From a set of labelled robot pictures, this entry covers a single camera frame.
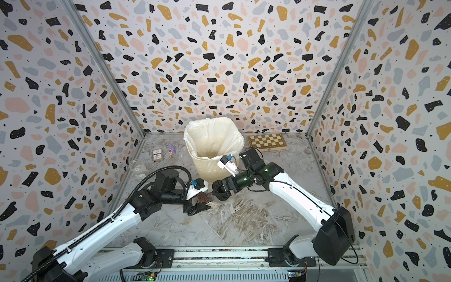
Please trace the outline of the black round jar lid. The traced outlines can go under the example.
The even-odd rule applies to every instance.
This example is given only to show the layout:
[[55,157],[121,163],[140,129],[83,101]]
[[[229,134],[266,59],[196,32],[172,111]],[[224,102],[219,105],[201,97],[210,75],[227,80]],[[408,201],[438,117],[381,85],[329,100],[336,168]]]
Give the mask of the black round jar lid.
[[220,181],[216,181],[212,184],[212,194],[221,202],[225,202],[231,196],[230,192]]

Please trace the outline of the black lid brown jar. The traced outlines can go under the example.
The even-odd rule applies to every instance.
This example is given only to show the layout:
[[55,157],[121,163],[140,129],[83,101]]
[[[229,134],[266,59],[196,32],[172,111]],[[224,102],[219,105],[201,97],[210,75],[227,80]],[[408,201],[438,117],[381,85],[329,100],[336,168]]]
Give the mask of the black lid brown jar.
[[201,192],[195,197],[195,200],[196,200],[196,203],[209,204],[214,199],[210,192]]

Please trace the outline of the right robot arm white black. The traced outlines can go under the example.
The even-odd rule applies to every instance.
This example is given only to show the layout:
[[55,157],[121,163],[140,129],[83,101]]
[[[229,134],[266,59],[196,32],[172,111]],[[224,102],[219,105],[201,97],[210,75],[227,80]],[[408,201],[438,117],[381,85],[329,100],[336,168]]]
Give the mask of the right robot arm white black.
[[283,248],[284,260],[289,265],[299,260],[318,256],[329,265],[335,266],[355,241],[355,232],[350,212],[334,208],[317,199],[296,183],[290,175],[274,162],[265,163],[256,148],[240,154],[245,169],[240,170],[234,157],[224,155],[217,165],[230,173],[229,177],[213,182],[213,195],[224,202],[232,194],[256,184],[265,191],[285,200],[315,230],[315,236],[302,239],[293,236]]

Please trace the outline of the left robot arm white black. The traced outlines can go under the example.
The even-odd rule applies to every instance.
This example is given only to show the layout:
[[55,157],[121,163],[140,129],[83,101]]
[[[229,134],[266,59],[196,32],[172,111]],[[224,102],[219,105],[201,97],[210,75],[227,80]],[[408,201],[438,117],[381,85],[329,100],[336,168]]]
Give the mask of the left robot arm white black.
[[43,247],[34,254],[26,282],[95,282],[132,266],[163,268],[155,246],[139,237],[118,251],[97,253],[125,231],[144,222],[165,204],[179,204],[192,216],[210,206],[192,200],[208,190],[208,183],[182,166],[167,166],[145,176],[126,200],[108,217],[55,249]]

